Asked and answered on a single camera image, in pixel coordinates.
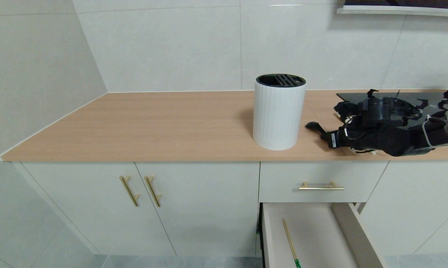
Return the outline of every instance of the white cabinet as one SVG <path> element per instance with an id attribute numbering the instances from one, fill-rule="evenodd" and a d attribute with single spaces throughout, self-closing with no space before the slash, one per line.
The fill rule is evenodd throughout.
<path id="1" fill-rule="evenodd" d="M 416 251 L 416 254 L 440 252 L 448 252 L 448 220 Z"/>
<path id="2" fill-rule="evenodd" d="M 255 256 L 259 163 L 136 163 L 178 256 Z"/>
<path id="3" fill-rule="evenodd" d="M 448 161 L 390 162 L 361 217 L 383 255 L 415 253 L 448 219 Z"/>
<path id="4" fill-rule="evenodd" d="M 366 202 L 387 165 L 388 161 L 262 162 L 259 201 Z M 299 190 L 303 182 L 314 188 L 334 182 L 337 188 Z"/>
<path id="5" fill-rule="evenodd" d="M 101 254 L 175 255 L 133 162 L 23 164 Z"/>

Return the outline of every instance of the drawer handle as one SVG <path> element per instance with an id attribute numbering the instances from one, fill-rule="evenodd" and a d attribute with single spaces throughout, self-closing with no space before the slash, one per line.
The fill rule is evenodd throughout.
<path id="1" fill-rule="evenodd" d="M 136 200 L 138 200 L 140 194 L 136 194 L 136 195 L 133 197 L 132 192 L 130 192 L 130 188 L 128 188 L 128 185 L 127 185 L 127 181 L 128 181 L 129 179 L 130 179 L 130 176 L 127 176 L 126 178 L 124 178 L 123 176 L 120 176 L 120 180 L 122 181 L 123 186 L 125 187 L 125 190 L 127 191 L 128 195 L 129 195 L 130 198 L 132 199 L 133 205 L 134 205 L 135 207 L 137 207 L 137 206 L 138 206 L 138 203 L 136 202 Z"/>
<path id="2" fill-rule="evenodd" d="M 307 185 L 307 182 L 302 183 L 302 186 L 300 186 L 299 190 L 344 190 L 344 187 L 337 187 L 335 182 L 330 182 L 330 186 L 322 186 L 322 187 L 309 187 Z"/>
<path id="3" fill-rule="evenodd" d="M 146 176 L 145 178 L 144 178 L 144 180 L 146 181 L 146 184 L 148 185 L 148 188 L 151 190 L 151 195 L 153 196 L 153 199 L 154 199 L 154 201 L 156 202 L 156 205 L 158 206 L 158 207 L 161 207 L 161 205 L 160 205 L 160 198 L 161 198 L 161 194 L 159 194 L 158 196 L 156 196 L 156 194 L 154 193 L 154 190 L 153 190 L 153 187 L 151 186 L 151 182 L 153 181 L 153 179 L 154 179 L 154 176 L 153 175 L 151 175 L 151 176 Z"/>

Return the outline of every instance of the wooden countertop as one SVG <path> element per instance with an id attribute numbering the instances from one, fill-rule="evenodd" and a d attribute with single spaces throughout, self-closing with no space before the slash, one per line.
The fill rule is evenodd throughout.
<path id="1" fill-rule="evenodd" d="M 107 93 L 1 156 L 4 161 L 324 161 L 448 159 L 448 146 L 423 156 L 392 157 L 328 149 L 304 128 L 341 122 L 341 90 L 308 90 L 297 144 L 270 151 L 252 139 L 253 91 Z M 366 90 L 345 90 L 366 92 Z"/>

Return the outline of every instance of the floor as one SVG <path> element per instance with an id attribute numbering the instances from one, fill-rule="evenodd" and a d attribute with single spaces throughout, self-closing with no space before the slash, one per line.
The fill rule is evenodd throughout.
<path id="1" fill-rule="evenodd" d="M 448 253 L 386 257 L 389 268 L 448 268 Z M 102 268 L 261 268 L 261 258 L 108 256 Z"/>

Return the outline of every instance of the cabinet door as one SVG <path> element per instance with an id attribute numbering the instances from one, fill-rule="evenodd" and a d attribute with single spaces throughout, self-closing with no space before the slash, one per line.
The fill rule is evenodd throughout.
<path id="1" fill-rule="evenodd" d="M 136 163 L 178 256 L 255 256 L 259 163 Z"/>
<path id="2" fill-rule="evenodd" d="M 448 220 L 416 251 L 416 254 L 440 252 L 448 252 Z"/>
<path id="3" fill-rule="evenodd" d="M 448 161 L 390 162 L 361 216 L 383 255 L 413 254 L 448 219 Z"/>
<path id="4" fill-rule="evenodd" d="M 23 164 L 101 254 L 175 255 L 134 163 Z"/>

